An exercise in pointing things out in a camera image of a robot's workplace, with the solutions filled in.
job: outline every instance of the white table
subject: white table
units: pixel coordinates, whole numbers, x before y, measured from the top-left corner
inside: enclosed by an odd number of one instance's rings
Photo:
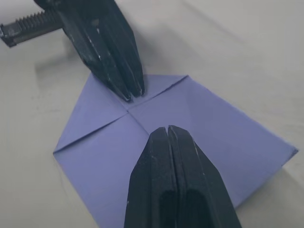
[[[118,2],[145,72],[189,74],[304,149],[303,0]],[[37,9],[2,0],[0,22]],[[96,227],[52,155],[88,74],[62,31],[0,43],[0,227]],[[304,227],[303,153],[237,214],[243,228]]]

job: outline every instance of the white surface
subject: white surface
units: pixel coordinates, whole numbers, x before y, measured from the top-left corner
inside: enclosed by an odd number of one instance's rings
[[[302,0],[120,0],[145,71],[189,74],[304,149]],[[0,21],[35,12],[2,0]],[[62,31],[0,43],[0,227],[93,228],[52,151],[89,74]],[[243,228],[304,227],[300,151],[237,210]]]

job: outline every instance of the purple paper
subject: purple paper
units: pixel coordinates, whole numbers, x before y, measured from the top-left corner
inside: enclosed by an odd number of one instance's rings
[[[145,80],[146,95],[127,104],[91,75],[54,153],[102,228],[124,227],[131,171],[160,126],[190,132],[235,207],[297,152],[188,76]]]

